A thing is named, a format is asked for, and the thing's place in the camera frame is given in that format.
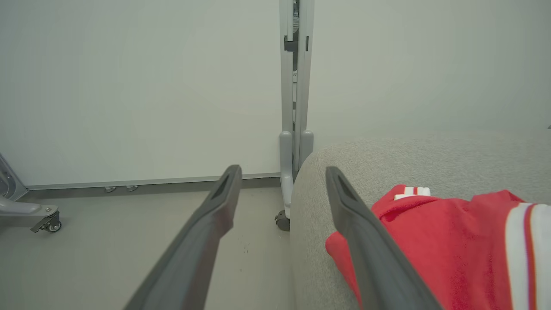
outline gray floor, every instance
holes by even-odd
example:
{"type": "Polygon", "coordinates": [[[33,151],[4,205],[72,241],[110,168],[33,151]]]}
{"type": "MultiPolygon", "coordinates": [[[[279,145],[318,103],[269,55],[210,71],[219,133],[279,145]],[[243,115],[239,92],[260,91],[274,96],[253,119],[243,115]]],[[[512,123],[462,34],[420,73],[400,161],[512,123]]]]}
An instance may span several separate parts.
{"type": "MultiPolygon", "coordinates": [[[[0,227],[0,309],[121,309],[212,183],[33,191],[57,205],[54,234],[0,227]]],[[[294,309],[279,179],[245,180],[222,238],[205,309],[294,309]]]]}

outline whiteboard panel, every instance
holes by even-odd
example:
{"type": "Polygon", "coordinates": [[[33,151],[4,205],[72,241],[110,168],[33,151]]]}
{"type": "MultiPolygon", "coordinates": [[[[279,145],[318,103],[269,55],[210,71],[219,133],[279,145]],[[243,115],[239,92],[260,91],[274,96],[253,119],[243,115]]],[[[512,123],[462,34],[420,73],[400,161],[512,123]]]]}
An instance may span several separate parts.
{"type": "Polygon", "coordinates": [[[316,1],[314,16],[316,149],[385,132],[551,125],[550,1],[316,1]]]}
{"type": "Polygon", "coordinates": [[[0,152],[27,186],[279,172],[278,1],[0,4],[0,152]]]}

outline red stripe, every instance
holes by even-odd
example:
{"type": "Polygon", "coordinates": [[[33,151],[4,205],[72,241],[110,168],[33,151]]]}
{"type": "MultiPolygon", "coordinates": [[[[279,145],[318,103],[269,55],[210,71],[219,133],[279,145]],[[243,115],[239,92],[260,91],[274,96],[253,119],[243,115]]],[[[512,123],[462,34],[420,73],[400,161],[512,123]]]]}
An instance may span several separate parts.
{"type": "Polygon", "coordinates": [[[528,309],[537,310],[536,303],[536,261],[534,259],[534,243],[532,240],[531,221],[532,210],[536,204],[529,205],[524,214],[524,238],[526,241],[526,257],[528,260],[528,309]]]}

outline caster wheel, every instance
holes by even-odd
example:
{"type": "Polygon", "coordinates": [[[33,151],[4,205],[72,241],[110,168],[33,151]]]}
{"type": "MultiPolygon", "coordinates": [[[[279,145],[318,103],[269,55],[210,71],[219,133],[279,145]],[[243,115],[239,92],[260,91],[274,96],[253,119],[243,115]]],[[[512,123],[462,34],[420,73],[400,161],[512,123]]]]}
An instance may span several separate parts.
{"type": "Polygon", "coordinates": [[[55,233],[57,231],[59,231],[61,229],[61,222],[57,222],[57,225],[50,225],[46,228],[47,231],[51,232],[51,233],[55,233]]]}
{"type": "Polygon", "coordinates": [[[291,230],[291,220],[285,216],[285,210],[281,210],[276,216],[275,216],[275,224],[279,229],[282,231],[288,232],[291,230]]]}

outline gray sofa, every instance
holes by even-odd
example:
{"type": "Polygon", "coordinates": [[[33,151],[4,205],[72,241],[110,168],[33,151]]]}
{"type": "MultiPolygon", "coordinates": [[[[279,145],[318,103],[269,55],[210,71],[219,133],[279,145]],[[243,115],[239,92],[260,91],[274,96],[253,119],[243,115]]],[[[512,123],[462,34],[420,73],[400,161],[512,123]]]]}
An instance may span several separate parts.
{"type": "Polygon", "coordinates": [[[298,310],[359,308],[325,251],[335,231],[325,184],[330,165],[342,170],[368,206],[396,184],[463,199],[509,189],[526,201],[551,203],[551,130],[369,138],[315,152],[302,165],[291,199],[298,310]]]}

